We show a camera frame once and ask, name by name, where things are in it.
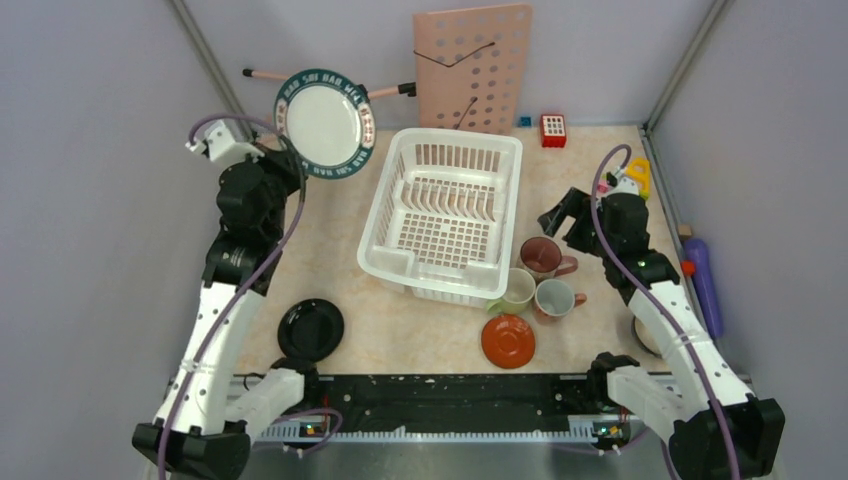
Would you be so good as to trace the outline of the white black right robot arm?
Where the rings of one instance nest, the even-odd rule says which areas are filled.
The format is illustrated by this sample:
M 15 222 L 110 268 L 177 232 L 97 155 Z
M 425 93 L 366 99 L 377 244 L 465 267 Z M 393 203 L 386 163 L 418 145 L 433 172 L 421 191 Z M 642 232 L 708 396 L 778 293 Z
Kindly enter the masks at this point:
M 538 218 L 544 234 L 574 220 L 564 241 L 601 259 L 607 282 L 653 337 L 678 390 L 659 384 L 626 355 L 599 354 L 586 385 L 600 412 L 619 405 L 663 442 L 682 479 L 753 479 L 772 473 L 785 426 L 776 400 L 739 378 L 700 324 L 668 257 L 650 247 L 649 209 L 637 193 L 595 199 L 577 188 Z

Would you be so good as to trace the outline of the black glossy plate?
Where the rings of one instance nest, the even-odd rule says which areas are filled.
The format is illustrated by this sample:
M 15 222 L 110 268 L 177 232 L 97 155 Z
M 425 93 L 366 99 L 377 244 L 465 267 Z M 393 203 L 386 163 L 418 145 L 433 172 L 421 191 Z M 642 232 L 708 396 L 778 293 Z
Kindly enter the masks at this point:
M 340 309 L 328 300 L 311 298 L 286 311 L 277 328 L 277 342 L 287 358 L 319 362 L 336 350 L 344 331 Z

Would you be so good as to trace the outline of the pink patterned mug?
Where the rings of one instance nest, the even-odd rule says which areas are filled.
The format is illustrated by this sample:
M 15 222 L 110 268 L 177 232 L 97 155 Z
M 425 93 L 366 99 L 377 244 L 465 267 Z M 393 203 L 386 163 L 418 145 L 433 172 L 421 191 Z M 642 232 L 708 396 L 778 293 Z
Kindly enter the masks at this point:
M 519 249 L 517 266 L 528 272 L 536 283 L 574 273 L 578 259 L 564 254 L 559 245 L 548 237 L 527 239 Z

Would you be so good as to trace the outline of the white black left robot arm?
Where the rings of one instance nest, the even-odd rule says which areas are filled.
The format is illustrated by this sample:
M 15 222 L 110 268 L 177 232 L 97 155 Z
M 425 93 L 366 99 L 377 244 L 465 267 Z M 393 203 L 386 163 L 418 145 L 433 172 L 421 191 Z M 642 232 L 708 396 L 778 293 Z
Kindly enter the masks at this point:
M 288 408 L 308 413 L 320 386 L 274 369 L 230 400 L 230 383 L 250 323 L 305 206 L 306 174 L 291 148 L 255 147 L 219 177 L 219 231 L 205 256 L 199 308 L 177 373 L 133 447 L 160 479 L 237 479 L 253 444 Z

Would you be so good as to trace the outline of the white plate green patterned rim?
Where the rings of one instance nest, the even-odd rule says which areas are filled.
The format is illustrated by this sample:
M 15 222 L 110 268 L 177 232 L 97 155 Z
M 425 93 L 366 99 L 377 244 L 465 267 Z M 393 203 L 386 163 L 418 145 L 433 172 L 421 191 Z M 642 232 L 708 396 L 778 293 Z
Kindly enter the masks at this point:
M 276 96 L 274 123 L 312 177 L 350 177 L 373 155 L 376 121 L 370 99 L 332 70 L 307 69 L 285 80 Z

